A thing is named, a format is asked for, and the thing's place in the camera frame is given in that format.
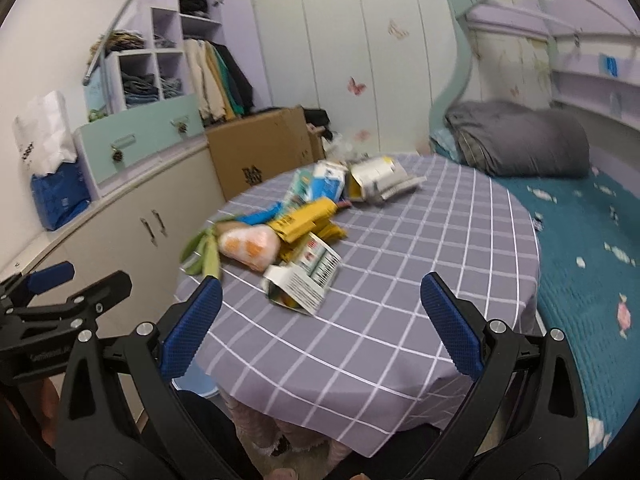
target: blue gripper pad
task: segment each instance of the blue gripper pad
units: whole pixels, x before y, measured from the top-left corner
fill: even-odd
[[[165,381],[182,377],[222,307],[222,286],[212,279],[191,298],[191,307],[180,318],[162,345],[160,375]]]
[[[76,275],[74,266],[69,262],[34,272],[27,277],[27,288],[33,294],[44,294],[52,288],[70,282]]]
[[[458,371],[477,381],[483,370],[480,342],[456,305],[429,274],[422,279],[420,300]]]

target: gray blanket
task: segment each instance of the gray blanket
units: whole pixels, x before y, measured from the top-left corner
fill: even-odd
[[[564,110],[466,102],[451,108],[447,120],[466,163],[491,176],[588,175],[587,135]]]

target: silver bolt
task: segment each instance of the silver bolt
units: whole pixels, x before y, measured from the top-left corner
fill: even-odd
[[[564,339],[564,333],[562,332],[562,330],[558,330],[557,328],[552,328],[551,332],[549,332],[549,335],[556,341],[562,341]]]
[[[154,326],[152,323],[140,323],[136,328],[136,334],[138,335],[149,335],[154,331]]]
[[[499,319],[494,319],[491,323],[489,323],[489,328],[492,332],[497,334],[504,334],[507,332],[507,326],[501,322]]]
[[[82,330],[82,332],[78,334],[78,341],[81,343],[86,343],[87,341],[89,341],[89,339],[91,339],[92,335],[93,333],[91,332],[91,330]]]

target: purple checkered tablecloth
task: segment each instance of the purple checkered tablecloth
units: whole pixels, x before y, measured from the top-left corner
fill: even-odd
[[[271,304],[261,276],[225,264],[223,307],[196,356],[239,402],[364,456],[397,431],[425,422],[444,428],[471,386],[420,304],[425,274],[435,270],[487,319],[520,332],[532,329],[536,310],[538,245],[520,203],[440,156],[397,159],[426,183],[335,217],[349,237],[335,246],[342,267],[317,317]],[[223,212],[266,209],[290,180],[283,174],[251,188]],[[181,272],[176,298],[199,281]]]

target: mint green drawer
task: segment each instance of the mint green drawer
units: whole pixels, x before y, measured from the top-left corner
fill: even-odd
[[[185,123],[180,133],[175,123]],[[174,144],[204,131],[195,95],[159,101],[82,126],[82,150],[96,183],[100,183],[161,152]],[[122,151],[121,162],[113,160],[113,147]]]

